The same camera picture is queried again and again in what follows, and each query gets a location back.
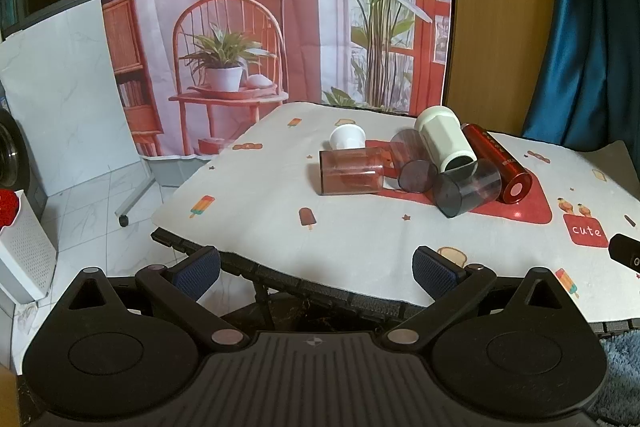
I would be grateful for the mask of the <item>grey-blue translucent cup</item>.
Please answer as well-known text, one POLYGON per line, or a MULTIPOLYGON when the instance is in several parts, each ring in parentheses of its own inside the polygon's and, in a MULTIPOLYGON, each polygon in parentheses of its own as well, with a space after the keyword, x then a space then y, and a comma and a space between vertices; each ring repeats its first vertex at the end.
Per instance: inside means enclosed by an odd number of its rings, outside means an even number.
POLYGON ((500 172, 486 158, 439 173, 432 186, 435 205, 447 218, 493 202, 501 191, 500 172))

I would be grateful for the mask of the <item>purple translucent cup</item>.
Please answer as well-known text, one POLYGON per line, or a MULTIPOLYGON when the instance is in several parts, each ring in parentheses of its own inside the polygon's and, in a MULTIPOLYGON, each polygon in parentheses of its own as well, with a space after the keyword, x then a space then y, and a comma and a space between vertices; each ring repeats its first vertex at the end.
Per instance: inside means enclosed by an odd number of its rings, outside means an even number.
POLYGON ((426 193, 431 190, 437 169, 416 129, 401 129, 393 136, 390 156, 402 191, 426 193))

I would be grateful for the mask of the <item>white faceted cup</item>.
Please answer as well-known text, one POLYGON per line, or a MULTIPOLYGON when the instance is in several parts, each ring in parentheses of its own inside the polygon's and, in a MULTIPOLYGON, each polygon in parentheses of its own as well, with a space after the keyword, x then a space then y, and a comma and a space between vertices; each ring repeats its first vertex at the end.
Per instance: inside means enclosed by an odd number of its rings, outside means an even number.
POLYGON ((457 115, 446 106, 431 106, 416 118, 414 129, 420 133, 428 156, 439 172, 456 169, 477 161, 462 132, 457 115))

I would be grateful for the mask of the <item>brown translucent cup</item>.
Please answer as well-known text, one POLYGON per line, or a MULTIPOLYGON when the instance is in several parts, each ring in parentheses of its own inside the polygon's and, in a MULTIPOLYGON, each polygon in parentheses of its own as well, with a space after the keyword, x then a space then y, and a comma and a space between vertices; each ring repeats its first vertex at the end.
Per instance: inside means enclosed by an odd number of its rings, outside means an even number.
POLYGON ((375 194, 385 178, 382 150, 375 147, 320 150, 322 195, 375 194))

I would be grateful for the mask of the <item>small white cup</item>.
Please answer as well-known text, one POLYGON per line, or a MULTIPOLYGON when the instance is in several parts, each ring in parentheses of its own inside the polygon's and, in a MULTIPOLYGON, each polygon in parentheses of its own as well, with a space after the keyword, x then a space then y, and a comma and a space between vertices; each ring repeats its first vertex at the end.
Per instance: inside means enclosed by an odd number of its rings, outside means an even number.
POLYGON ((366 132, 358 124, 341 124, 332 131, 329 137, 332 150, 365 148, 366 140, 366 132))

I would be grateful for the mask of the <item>pink room backdrop poster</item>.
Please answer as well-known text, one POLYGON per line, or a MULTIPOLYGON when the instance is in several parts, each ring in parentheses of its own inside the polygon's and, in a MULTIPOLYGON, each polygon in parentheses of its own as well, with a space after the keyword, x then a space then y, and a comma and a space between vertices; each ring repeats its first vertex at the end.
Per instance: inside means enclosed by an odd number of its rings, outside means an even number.
POLYGON ((146 157, 215 155, 288 102, 416 115, 442 103, 451 0, 102 0, 146 157))

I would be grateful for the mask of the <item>white patterned tablecloth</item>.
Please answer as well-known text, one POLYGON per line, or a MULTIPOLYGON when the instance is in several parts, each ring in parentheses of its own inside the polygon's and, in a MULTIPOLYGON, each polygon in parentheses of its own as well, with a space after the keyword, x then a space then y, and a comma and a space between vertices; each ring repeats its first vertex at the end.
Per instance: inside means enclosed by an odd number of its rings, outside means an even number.
POLYGON ((408 117, 309 103, 280 106, 184 182, 153 215, 157 227, 342 291, 418 306, 420 246, 451 248, 503 277, 545 267, 589 322, 634 319, 638 274, 614 261, 608 241, 639 234, 639 182, 626 146, 592 153, 501 135, 533 190, 445 217, 423 195, 322 195, 319 154, 352 121, 385 143, 408 117))

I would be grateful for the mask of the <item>red metallic bottle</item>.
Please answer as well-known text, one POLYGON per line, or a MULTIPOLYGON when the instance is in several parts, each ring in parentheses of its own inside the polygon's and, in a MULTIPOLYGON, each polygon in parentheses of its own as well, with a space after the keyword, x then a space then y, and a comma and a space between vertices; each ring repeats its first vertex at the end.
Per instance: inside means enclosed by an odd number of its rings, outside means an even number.
POLYGON ((487 130, 478 124, 464 124, 462 133, 478 157, 485 158, 500 173, 501 202, 508 205, 521 202, 533 186, 533 178, 515 157, 487 130))

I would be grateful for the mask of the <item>white perforated box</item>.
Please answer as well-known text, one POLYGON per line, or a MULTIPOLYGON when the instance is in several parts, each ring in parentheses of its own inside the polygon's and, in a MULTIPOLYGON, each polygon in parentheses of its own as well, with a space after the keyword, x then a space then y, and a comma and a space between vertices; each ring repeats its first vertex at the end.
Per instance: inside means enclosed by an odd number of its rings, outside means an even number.
POLYGON ((50 291, 56 250, 23 191, 14 221, 1 229, 1 289, 14 303, 28 305, 50 291))

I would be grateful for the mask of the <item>blue curtain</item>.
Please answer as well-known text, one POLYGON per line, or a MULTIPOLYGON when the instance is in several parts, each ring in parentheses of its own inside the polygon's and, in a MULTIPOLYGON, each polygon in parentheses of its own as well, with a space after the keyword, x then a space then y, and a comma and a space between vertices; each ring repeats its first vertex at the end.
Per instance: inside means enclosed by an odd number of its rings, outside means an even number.
POLYGON ((554 0, 525 138, 639 159, 639 0, 554 0))

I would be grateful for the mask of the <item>red object on box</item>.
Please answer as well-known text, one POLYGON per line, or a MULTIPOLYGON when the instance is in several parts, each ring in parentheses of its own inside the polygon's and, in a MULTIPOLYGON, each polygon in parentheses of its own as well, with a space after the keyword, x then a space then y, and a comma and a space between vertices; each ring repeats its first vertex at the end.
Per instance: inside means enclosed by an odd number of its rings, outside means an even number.
POLYGON ((19 211, 20 198, 15 192, 2 188, 0 190, 0 228, 12 225, 19 211))

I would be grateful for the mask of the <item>white marble board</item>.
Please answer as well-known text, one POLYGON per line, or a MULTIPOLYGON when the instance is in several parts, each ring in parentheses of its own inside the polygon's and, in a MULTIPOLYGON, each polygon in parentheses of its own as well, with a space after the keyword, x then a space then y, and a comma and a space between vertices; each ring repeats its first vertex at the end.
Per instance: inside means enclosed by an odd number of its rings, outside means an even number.
POLYGON ((1 43, 1 83, 52 195, 139 159, 91 0, 1 43))

